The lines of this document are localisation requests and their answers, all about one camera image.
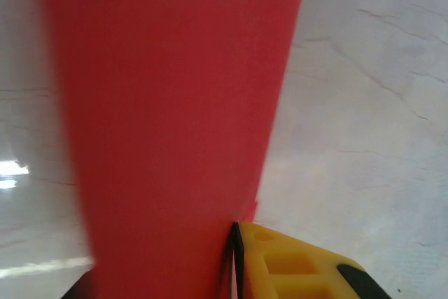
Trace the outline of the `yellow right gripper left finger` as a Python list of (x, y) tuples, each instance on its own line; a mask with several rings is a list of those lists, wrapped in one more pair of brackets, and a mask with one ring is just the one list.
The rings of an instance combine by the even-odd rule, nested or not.
[[(233, 225), (230, 226), (221, 260), (218, 285), (213, 299), (231, 299), (233, 267)], [(95, 284), (95, 267), (88, 270), (62, 295), (62, 299), (100, 299)]]

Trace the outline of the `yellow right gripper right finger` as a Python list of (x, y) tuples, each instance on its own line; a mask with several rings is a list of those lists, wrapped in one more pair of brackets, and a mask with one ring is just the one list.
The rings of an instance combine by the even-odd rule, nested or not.
[(391, 299), (354, 260), (249, 222), (232, 224), (230, 299)]

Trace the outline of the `red paper sheet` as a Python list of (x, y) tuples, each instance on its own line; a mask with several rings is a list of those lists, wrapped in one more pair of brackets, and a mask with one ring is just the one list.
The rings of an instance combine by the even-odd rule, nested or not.
[(301, 0), (43, 0), (100, 299), (213, 299)]

